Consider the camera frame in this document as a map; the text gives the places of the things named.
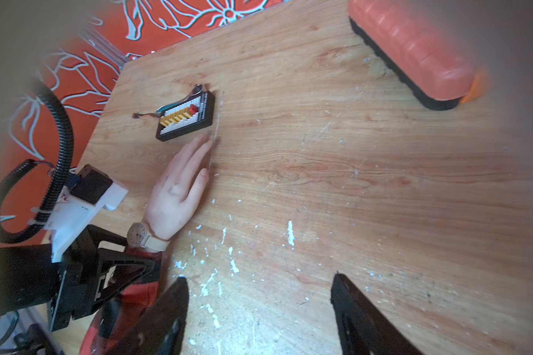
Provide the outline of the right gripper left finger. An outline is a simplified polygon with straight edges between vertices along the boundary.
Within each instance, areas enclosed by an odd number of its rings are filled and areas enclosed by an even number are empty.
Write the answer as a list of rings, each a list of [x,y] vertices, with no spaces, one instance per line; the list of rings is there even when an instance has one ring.
[[[109,354],[180,354],[190,293],[180,277],[150,307]]]

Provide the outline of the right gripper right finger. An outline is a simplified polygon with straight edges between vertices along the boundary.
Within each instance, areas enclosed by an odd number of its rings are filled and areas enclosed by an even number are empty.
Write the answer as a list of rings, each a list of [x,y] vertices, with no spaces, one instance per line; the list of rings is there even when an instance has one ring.
[[[333,278],[330,301],[344,354],[420,354],[344,274]]]

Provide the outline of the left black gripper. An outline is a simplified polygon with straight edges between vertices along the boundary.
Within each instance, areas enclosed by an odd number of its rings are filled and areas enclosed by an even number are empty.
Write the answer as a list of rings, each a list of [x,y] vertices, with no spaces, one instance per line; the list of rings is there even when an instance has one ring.
[[[47,304],[51,332],[97,312],[129,285],[156,270],[154,259],[101,248],[103,242],[127,245],[123,237],[88,225],[62,255],[59,288]]]

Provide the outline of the red black plaid sleeve forearm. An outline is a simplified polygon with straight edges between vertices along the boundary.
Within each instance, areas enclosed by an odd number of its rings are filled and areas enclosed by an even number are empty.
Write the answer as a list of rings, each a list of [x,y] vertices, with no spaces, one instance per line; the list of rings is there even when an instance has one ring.
[[[79,350],[80,354],[106,354],[156,302],[163,253],[127,247],[125,253],[155,260],[155,270],[129,285],[95,315]]]

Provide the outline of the beige wrist watch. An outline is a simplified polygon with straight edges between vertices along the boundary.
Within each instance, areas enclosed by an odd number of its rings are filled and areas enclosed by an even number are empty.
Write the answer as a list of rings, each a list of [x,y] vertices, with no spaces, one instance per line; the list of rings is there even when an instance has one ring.
[[[170,241],[154,236],[146,223],[133,223],[127,231],[128,246],[136,249],[149,249],[163,252],[170,245]]]

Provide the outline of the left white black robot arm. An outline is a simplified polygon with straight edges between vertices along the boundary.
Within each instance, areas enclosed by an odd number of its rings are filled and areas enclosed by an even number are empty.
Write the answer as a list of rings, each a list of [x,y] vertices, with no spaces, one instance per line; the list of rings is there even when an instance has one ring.
[[[127,246],[125,238],[87,226],[59,262],[49,244],[0,248],[0,316],[45,304],[50,331],[97,312],[129,285],[158,277],[149,257],[103,248]]]

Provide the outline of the pale mannequin hand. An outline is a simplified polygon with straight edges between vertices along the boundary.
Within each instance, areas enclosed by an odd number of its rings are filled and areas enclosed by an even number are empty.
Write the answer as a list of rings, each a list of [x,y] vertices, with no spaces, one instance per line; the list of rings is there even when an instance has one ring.
[[[158,179],[143,217],[157,238],[170,240],[194,216],[210,175],[202,163],[212,147],[207,135],[194,138]]]

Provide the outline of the orange plastic tool case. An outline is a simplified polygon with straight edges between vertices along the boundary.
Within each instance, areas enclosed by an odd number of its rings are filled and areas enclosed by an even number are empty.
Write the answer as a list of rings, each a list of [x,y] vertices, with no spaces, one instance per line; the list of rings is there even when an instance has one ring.
[[[488,93],[492,83],[463,42],[410,1],[352,0],[354,33],[427,109],[445,111]]]

